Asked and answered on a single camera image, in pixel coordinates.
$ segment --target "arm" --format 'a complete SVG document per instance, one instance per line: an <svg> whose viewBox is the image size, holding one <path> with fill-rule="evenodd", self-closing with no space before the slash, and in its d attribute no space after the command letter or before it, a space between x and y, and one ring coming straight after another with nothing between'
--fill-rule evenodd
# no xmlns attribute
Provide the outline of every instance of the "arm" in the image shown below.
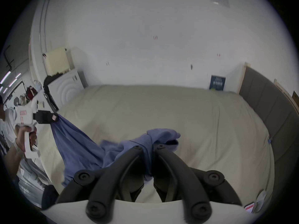
<svg viewBox="0 0 299 224"><path fill-rule="evenodd" d="M4 164L11 179L17 175L19 164L24 156L24 152L18 152L15 146L12 146L7 154L4 156Z"/></svg>
<svg viewBox="0 0 299 224"><path fill-rule="evenodd" d="M18 136L15 141L15 145L10 148L7 154L4 156L4 164L6 166L7 172L11 179L14 179L17 175L20 161L24 156L25 143L24 134L25 132L30 132L31 128L28 126L23 126L19 129ZM36 142L36 129L30 134L30 145L32 146Z"/></svg>

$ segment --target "white wall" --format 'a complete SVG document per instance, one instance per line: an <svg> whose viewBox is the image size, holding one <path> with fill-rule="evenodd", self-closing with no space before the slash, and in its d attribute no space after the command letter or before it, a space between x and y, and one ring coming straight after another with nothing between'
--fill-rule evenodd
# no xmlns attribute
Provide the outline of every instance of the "white wall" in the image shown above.
<svg viewBox="0 0 299 224"><path fill-rule="evenodd" d="M230 8L210 0L50 0L42 50L65 46L89 85L208 88L219 75L227 78L225 90L236 91L249 62L298 92L296 50L271 5L228 1Z"/></svg>

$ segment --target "gray headboard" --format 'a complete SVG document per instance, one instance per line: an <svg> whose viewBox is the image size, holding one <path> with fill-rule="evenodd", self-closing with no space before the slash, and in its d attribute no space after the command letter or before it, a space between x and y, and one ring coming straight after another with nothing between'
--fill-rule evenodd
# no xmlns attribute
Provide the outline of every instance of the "gray headboard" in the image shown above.
<svg viewBox="0 0 299 224"><path fill-rule="evenodd" d="M266 125L275 161L273 201L290 177L299 154L299 114L290 99L270 80L245 67L239 94Z"/></svg>

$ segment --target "book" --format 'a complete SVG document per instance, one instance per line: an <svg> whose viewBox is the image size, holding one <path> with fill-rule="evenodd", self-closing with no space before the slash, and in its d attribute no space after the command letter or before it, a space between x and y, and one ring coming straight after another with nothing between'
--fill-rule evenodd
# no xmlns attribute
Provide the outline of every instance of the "book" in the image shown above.
<svg viewBox="0 0 299 224"><path fill-rule="evenodd" d="M224 88L225 77L211 77L210 90L222 91Z"/></svg>

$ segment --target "ceiling light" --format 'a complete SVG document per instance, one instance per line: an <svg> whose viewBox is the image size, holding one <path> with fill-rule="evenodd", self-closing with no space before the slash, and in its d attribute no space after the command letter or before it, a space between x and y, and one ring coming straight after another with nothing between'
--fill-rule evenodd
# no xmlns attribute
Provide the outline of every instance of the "ceiling light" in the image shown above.
<svg viewBox="0 0 299 224"><path fill-rule="evenodd" d="M2 79L1 82L0 82L0 84L3 84L3 82L4 82L5 79L9 76L10 73L11 73L10 71L6 73L5 77L3 77L3 79Z"/></svg>
<svg viewBox="0 0 299 224"><path fill-rule="evenodd" d="M13 82L10 83L9 87L11 87L13 85L13 83L15 83L17 81L17 79L14 79Z"/></svg>

